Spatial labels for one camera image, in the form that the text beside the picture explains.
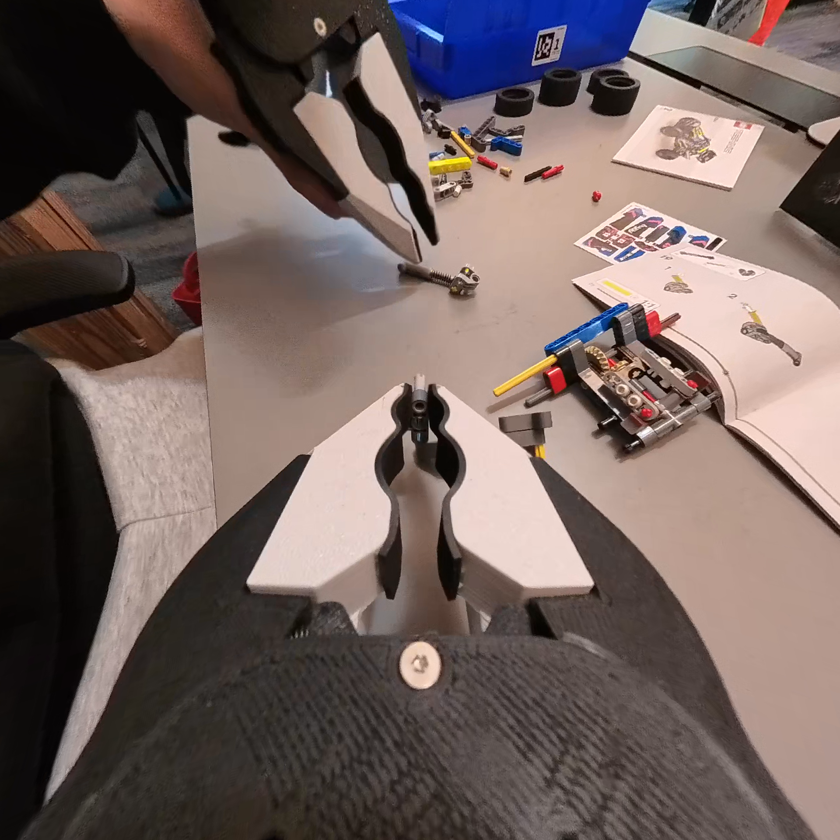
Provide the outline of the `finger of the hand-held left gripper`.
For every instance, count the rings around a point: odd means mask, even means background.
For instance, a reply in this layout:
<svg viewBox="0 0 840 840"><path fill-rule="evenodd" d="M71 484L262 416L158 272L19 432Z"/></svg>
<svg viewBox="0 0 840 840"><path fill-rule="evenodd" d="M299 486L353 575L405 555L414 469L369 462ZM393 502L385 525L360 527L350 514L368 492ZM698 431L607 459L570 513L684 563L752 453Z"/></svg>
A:
<svg viewBox="0 0 840 840"><path fill-rule="evenodd" d="M339 200L341 207L390 250L419 262L415 230L397 210L390 188L366 162L354 121L342 102L309 91L294 112L346 192Z"/></svg>
<svg viewBox="0 0 840 840"><path fill-rule="evenodd" d="M353 44L343 99L366 162L390 188L418 244L422 231L430 245L437 245L435 200L416 93L398 34L384 21L383 12L354 12L343 23L343 37Z"/></svg>

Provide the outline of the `person's grey trousers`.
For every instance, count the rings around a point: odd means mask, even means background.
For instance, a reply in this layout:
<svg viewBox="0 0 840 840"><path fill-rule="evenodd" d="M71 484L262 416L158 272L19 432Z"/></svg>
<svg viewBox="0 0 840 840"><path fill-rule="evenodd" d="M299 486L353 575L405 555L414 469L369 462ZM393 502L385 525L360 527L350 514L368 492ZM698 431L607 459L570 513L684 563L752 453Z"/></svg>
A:
<svg viewBox="0 0 840 840"><path fill-rule="evenodd" d="M217 529L202 329L102 371L50 362L91 431L119 545L45 802L86 747L154 609Z"/></svg>

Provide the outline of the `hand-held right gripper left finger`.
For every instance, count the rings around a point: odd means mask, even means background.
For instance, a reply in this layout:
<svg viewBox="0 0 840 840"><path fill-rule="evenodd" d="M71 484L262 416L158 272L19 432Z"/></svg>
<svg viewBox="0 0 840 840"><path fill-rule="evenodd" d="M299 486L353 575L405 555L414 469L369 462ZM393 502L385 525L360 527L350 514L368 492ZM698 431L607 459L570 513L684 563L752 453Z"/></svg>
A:
<svg viewBox="0 0 840 840"><path fill-rule="evenodd" d="M325 438L303 471L247 579L249 592L337 603L361 634L373 603L401 579L399 502L403 387L396 385Z"/></svg>

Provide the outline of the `blue plastic bin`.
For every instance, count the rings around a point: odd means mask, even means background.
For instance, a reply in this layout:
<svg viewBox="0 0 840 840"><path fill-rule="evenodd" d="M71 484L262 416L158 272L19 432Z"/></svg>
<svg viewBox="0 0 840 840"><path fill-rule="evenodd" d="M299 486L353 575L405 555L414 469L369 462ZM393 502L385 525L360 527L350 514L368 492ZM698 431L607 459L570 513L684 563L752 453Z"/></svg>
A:
<svg viewBox="0 0 840 840"><path fill-rule="evenodd" d="M390 2L415 83L458 99L622 60L648 1Z"/></svg>

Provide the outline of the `grey lego shock absorber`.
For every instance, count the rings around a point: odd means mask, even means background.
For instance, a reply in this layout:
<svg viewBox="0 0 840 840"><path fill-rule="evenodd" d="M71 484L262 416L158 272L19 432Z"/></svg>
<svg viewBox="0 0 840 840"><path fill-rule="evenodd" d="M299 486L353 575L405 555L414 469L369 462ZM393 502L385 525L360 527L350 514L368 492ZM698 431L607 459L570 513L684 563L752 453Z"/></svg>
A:
<svg viewBox="0 0 840 840"><path fill-rule="evenodd" d="M420 264L401 262L397 265L397 272L400 277L446 288L454 297L471 297L480 285L480 276L469 266L463 266L459 272L450 274Z"/></svg>

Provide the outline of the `person's black jacket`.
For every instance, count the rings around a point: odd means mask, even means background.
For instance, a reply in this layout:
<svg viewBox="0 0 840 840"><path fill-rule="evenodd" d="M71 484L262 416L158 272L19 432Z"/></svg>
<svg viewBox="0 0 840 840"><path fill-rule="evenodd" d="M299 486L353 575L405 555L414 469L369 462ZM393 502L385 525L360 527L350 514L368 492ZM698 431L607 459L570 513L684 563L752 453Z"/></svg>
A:
<svg viewBox="0 0 840 840"><path fill-rule="evenodd" d="M2 220L62 176L117 178L138 112L195 111L103 2L2 2ZM118 545L75 396L52 363L2 340L2 838L45 802Z"/></svg>

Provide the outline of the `lego car chassis assembly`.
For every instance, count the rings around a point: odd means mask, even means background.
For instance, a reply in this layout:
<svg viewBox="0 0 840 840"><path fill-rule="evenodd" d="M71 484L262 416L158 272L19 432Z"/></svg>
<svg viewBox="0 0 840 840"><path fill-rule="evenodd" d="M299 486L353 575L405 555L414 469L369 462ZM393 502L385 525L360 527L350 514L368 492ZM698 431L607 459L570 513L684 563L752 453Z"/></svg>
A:
<svg viewBox="0 0 840 840"><path fill-rule="evenodd" d="M605 409L598 428L621 430L626 453L652 447L721 399L713 380L655 350L654 341L679 319L677 312L661 317L641 303L619 303L548 343L541 361L492 393L501 397L539 376L542 388L524 402L533 407L578 385Z"/></svg>

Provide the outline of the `dark grey lego beam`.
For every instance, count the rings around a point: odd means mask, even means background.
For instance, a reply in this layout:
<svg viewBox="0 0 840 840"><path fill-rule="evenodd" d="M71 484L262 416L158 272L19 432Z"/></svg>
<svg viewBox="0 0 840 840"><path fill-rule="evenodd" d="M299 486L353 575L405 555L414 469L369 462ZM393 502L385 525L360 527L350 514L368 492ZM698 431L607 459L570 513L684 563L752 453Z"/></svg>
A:
<svg viewBox="0 0 840 840"><path fill-rule="evenodd" d="M498 418L500 431L532 457L545 459L545 432L553 426L551 411Z"/></svg>

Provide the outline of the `closed lego instruction booklet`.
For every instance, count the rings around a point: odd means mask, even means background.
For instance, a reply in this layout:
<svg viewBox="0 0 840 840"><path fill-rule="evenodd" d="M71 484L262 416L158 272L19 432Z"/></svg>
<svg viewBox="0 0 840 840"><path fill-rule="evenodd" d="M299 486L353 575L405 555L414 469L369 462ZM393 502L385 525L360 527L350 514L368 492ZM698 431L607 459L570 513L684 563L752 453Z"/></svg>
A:
<svg viewBox="0 0 840 840"><path fill-rule="evenodd" d="M729 192L763 131L748 119L658 105L612 162Z"/></svg>

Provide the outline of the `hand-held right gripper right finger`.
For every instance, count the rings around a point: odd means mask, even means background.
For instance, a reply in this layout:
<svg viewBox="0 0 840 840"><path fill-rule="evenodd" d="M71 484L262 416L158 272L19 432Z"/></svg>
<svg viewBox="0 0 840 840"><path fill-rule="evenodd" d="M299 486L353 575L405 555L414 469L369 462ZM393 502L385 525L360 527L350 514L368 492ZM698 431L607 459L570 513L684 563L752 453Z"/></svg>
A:
<svg viewBox="0 0 840 840"><path fill-rule="evenodd" d="M545 466L448 388L427 390L435 468L448 490L437 538L447 598L465 603L469 631L500 607L588 595L594 581L537 471Z"/></svg>

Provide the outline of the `person's left forearm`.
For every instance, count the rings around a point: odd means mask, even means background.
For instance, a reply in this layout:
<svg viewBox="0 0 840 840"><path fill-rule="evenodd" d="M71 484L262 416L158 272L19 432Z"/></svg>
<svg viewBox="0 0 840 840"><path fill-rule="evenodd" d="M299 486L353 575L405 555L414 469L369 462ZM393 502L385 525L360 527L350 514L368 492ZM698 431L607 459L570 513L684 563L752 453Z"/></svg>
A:
<svg viewBox="0 0 840 840"><path fill-rule="evenodd" d="M105 1L133 51L178 96L215 88L224 77L211 46L214 32L192 1Z"/></svg>

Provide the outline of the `lego sticker sheet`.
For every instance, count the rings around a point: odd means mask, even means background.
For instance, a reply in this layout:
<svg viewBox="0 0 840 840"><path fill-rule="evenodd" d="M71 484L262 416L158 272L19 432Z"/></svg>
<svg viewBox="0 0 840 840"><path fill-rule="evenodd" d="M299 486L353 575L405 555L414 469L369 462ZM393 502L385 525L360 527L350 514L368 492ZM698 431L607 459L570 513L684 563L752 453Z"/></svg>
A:
<svg viewBox="0 0 840 840"><path fill-rule="evenodd" d="M622 265L686 246L718 251L727 239L648 206L630 203L579 238L574 246L610 265Z"/></svg>

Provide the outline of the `black cardboard box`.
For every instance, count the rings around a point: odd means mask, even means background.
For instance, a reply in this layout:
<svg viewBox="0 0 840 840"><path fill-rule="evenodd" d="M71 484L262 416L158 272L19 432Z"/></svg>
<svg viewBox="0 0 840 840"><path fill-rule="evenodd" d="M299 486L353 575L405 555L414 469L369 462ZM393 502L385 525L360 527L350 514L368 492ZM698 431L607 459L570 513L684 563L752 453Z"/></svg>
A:
<svg viewBox="0 0 840 840"><path fill-rule="evenodd" d="M783 200L780 209L839 247L839 134Z"/></svg>

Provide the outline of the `red plastic object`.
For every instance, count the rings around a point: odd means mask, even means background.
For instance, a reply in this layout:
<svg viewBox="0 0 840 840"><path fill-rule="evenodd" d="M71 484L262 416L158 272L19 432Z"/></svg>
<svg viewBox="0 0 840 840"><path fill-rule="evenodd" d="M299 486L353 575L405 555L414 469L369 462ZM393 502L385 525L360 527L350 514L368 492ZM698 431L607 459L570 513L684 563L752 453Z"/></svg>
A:
<svg viewBox="0 0 840 840"><path fill-rule="evenodd" d="M193 251L182 267L182 279L171 293L173 302L196 327L203 323L200 276L197 252Z"/></svg>

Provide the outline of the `person's left hand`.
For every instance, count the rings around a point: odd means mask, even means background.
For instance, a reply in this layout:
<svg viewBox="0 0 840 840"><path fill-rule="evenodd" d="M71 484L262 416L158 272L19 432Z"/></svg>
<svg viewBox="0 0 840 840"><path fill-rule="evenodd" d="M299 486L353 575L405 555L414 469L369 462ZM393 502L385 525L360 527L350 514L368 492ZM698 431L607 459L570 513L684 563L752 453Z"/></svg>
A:
<svg viewBox="0 0 840 840"><path fill-rule="evenodd" d="M287 183L320 212L332 219L346 216L332 189L320 176L291 155L270 148L242 109L230 76L209 53L196 64L192 99L196 113L242 134L260 147Z"/></svg>

